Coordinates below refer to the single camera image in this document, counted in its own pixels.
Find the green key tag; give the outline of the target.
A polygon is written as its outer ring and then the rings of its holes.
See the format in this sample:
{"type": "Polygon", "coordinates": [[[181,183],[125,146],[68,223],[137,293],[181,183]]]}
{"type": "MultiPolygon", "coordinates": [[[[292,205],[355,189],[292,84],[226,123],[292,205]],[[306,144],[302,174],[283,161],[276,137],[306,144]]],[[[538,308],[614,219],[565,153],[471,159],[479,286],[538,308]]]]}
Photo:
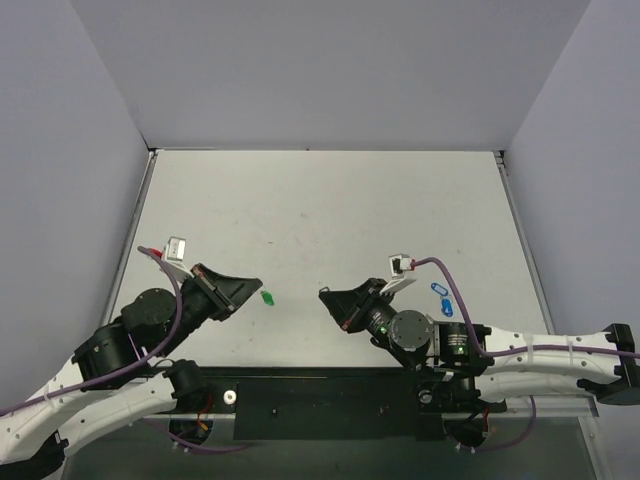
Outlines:
{"type": "Polygon", "coordinates": [[[263,302],[266,305],[268,305],[270,307],[273,307],[275,305],[275,299],[274,299],[273,295],[269,291],[262,290],[260,292],[260,295],[261,295],[261,298],[262,298],[263,302]]]}

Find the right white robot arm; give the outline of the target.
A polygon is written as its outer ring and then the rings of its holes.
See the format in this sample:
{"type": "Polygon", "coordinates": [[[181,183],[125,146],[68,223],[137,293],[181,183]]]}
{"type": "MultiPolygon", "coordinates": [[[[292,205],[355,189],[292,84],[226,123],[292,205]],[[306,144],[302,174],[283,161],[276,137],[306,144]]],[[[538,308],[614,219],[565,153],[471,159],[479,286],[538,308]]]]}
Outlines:
{"type": "Polygon", "coordinates": [[[366,332],[416,380],[419,399],[462,411],[529,396],[591,397],[614,406],[639,402],[639,355],[630,328],[612,324],[578,336],[437,321],[393,308],[382,279],[318,298],[345,333],[366,332]]]}

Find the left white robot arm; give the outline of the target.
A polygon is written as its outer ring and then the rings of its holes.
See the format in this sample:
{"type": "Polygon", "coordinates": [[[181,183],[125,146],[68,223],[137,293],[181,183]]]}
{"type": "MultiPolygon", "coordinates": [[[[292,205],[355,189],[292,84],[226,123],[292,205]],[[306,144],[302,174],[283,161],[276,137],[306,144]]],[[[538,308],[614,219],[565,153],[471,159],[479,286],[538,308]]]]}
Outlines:
{"type": "Polygon", "coordinates": [[[202,411],[214,394],[193,360],[175,360],[155,372],[149,361],[166,357],[205,321],[230,318],[263,285],[202,264],[175,292],[151,288],[98,328],[25,407],[1,415],[1,476],[43,479],[100,436],[147,415],[202,411]]]}

